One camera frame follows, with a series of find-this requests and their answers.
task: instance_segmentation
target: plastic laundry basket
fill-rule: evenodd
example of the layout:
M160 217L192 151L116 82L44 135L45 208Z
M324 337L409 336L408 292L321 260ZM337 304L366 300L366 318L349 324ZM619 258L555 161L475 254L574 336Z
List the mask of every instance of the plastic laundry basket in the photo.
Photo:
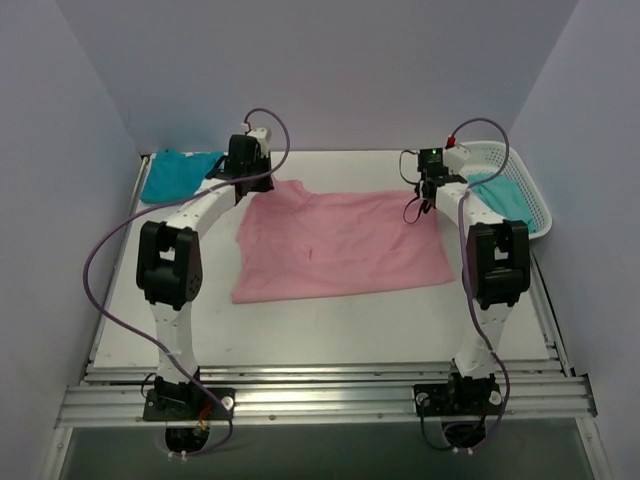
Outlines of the plastic laundry basket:
M494 173L502 165L505 150L504 143L480 141L465 142L461 145L469 149L471 153L467 163L460 171L460 174L465 178L475 173ZM540 191L533 183L527 167L524 166L520 155L513 147L509 148L509 161L502 174L518 182L520 190L529 205L533 215L533 222L536 226L535 233L529 234L529 238L539 238L546 235L551 229L551 213L544 203Z

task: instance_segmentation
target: gray wall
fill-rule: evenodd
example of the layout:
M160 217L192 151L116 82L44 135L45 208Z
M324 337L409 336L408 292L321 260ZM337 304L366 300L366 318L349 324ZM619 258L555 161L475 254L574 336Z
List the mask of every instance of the gray wall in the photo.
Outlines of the gray wall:
M97 324L84 257L125 214L139 157L53 0L1 2L0 65L0 469L29 479Z
M298 150L442 142L480 114L509 127L575 3L58 0L144 152L225 148L256 105Z
M511 132L554 217L536 251L616 478L640 470L638 19L582 0Z

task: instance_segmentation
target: teal towel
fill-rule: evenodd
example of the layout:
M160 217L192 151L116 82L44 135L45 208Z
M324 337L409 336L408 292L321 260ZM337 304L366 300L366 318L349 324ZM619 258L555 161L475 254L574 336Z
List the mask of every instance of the teal towel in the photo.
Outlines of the teal towel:
M193 195L222 152L186 156L175 150L158 152L151 162L140 200L144 203L175 202Z
M488 173L476 173L469 175L467 182L474 183L489 176ZM522 220L527 224L529 233L535 233L536 224L518 182L498 175L487 183L473 187L472 190L494 212L509 220Z

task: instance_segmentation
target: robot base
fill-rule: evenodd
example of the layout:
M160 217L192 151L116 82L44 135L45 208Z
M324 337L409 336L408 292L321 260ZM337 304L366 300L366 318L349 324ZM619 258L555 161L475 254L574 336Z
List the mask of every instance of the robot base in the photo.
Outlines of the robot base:
M498 415L502 403L495 377L471 379L459 373L449 374L440 384L413 386L416 415L422 417L455 417Z
M235 405L235 390L233 388L208 388L225 405L223 410L218 405L211 405L211 411L207 415L207 420L227 420L233 417ZM202 411L211 402L204 395L194 396L191 402L178 402L158 395L156 390L147 392L147 401L144 404L142 419L145 422L185 422L198 421Z

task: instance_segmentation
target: white table surface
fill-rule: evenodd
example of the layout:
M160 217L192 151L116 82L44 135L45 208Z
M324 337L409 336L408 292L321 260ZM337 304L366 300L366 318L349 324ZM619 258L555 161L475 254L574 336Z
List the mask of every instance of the white table surface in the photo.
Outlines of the white table surface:
M280 154L273 157L275 164ZM415 157L405 157L405 175L416 178ZM299 178L313 192L411 188L398 176L398 152L294 152L276 177ZM201 366L442 362L455 355L471 320L459 279L457 229L446 217L440 216L439 223L458 277L455 282L370 295L233 305L231 291L240 274L235 235L248 203L245 198L227 212L201 242L204 284L192 318ZM168 213L154 212L134 223L108 302L111 312L152 335L153 316L135 284L138 235L144 221L158 221ZM509 317L498 351L507 360L548 358L528 293ZM94 368L152 368L157 363L153 345L106 321Z

